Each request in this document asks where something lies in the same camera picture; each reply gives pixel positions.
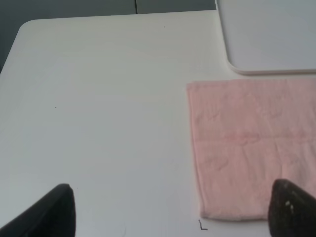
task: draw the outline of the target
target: white table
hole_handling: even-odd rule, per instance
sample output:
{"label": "white table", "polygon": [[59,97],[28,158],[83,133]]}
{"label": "white table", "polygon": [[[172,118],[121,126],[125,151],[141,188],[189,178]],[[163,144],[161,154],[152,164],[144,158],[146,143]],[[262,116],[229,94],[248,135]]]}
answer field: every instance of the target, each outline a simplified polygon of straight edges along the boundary
{"label": "white table", "polygon": [[0,226],[69,183],[77,237],[269,236],[198,223],[186,83],[241,77],[216,11],[24,24],[0,75]]}

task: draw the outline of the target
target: pink cloth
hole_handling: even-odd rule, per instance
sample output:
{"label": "pink cloth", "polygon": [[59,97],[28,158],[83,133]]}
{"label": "pink cloth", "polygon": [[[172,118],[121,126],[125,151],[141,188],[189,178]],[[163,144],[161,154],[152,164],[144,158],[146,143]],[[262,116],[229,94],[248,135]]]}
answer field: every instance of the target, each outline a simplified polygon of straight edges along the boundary
{"label": "pink cloth", "polygon": [[266,219],[276,178],[316,196],[316,79],[187,87],[202,217]]}

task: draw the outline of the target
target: pink towel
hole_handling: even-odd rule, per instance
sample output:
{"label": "pink towel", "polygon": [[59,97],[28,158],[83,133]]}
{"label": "pink towel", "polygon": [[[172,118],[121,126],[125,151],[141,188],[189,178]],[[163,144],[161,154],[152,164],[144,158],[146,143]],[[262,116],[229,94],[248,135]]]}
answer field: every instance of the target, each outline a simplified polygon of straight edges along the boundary
{"label": "pink towel", "polygon": [[272,183],[316,196],[316,79],[187,87],[202,217],[266,219]]}

